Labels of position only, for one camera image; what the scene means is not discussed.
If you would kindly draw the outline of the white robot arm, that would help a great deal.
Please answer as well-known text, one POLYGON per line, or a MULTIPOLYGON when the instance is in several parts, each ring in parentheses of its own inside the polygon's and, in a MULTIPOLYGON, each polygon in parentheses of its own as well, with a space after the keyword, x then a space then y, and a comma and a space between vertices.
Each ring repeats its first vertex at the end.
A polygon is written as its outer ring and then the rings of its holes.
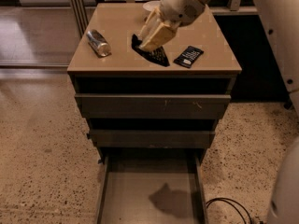
MULTIPOLYGON (((192 24, 210 0, 160 0, 138 35, 154 51, 192 24)), ((253 0, 294 106, 299 87, 299 0, 253 0)), ((299 138, 286 151, 273 187, 267 224, 299 224, 299 138)))

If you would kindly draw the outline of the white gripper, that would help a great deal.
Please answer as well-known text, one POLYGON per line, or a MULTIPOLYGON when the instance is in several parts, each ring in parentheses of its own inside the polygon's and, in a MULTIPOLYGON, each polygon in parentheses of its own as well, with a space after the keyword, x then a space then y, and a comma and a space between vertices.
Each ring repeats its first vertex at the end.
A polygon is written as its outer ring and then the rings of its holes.
POLYGON ((176 36, 179 26, 192 24, 205 8, 201 0, 160 0, 159 8, 151 11, 139 33, 139 47, 144 51, 158 49, 176 36))

